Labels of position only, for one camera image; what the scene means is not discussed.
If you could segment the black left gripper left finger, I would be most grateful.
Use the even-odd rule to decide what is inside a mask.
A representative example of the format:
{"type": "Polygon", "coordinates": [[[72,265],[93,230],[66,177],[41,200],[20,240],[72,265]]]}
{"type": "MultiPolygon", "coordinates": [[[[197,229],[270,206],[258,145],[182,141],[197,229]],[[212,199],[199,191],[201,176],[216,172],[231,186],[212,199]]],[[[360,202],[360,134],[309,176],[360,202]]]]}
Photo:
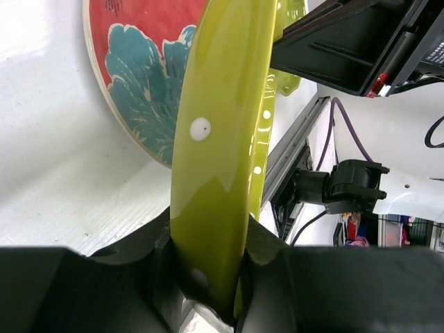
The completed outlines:
{"type": "Polygon", "coordinates": [[[168,211],[90,256],[1,249],[2,332],[177,332],[182,299],[168,211]]]}

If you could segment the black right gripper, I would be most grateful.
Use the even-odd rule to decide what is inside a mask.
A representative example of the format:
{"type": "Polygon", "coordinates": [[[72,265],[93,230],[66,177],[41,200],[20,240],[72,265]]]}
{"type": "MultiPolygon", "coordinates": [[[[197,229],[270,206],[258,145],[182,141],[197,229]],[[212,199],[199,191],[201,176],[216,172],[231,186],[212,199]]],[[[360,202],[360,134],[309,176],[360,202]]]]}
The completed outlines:
{"type": "Polygon", "coordinates": [[[384,72],[386,96],[443,82],[442,1],[324,1],[304,18],[293,68],[302,78],[353,96],[384,72]]]}

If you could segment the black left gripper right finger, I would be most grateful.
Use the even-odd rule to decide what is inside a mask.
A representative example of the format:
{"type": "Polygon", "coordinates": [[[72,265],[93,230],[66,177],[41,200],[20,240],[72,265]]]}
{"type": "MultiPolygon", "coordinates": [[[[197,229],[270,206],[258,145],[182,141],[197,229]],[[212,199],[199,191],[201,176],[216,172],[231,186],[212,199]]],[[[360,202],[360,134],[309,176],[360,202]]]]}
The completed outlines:
{"type": "Polygon", "coordinates": [[[427,248],[291,247],[248,222],[236,332],[442,332],[443,258],[427,248]]]}

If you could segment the green polka dot bowl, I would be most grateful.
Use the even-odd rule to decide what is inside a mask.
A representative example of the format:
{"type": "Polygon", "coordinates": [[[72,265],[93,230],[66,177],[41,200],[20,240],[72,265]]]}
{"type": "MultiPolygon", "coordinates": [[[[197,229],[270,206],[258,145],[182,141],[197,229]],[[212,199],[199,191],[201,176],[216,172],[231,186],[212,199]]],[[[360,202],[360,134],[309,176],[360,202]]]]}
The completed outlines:
{"type": "Polygon", "coordinates": [[[302,38],[307,35],[305,15],[305,1],[276,1],[273,41],[277,48],[273,47],[271,64],[275,67],[269,74],[273,74],[275,91],[283,96],[290,96],[300,85],[301,77],[293,68],[302,38]]]}
{"type": "Polygon", "coordinates": [[[184,294],[230,322],[276,1],[208,1],[191,43],[173,148],[171,238],[184,294]]]}

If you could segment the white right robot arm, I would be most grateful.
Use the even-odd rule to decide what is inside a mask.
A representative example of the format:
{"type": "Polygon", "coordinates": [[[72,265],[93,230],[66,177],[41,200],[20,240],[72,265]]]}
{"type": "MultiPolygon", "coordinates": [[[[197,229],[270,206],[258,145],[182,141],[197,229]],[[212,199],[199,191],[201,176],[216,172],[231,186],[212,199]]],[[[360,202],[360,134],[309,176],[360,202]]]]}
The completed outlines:
{"type": "MultiPolygon", "coordinates": [[[[442,1],[279,1],[271,67],[284,74],[279,91],[299,76],[345,94],[378,98],[443,82],[442,1]]],[[[328,214],[411,214],[443,220],[443,182],[392,171],[364,153],[328,173],[293,174],[301,203],[328,214]]]]}

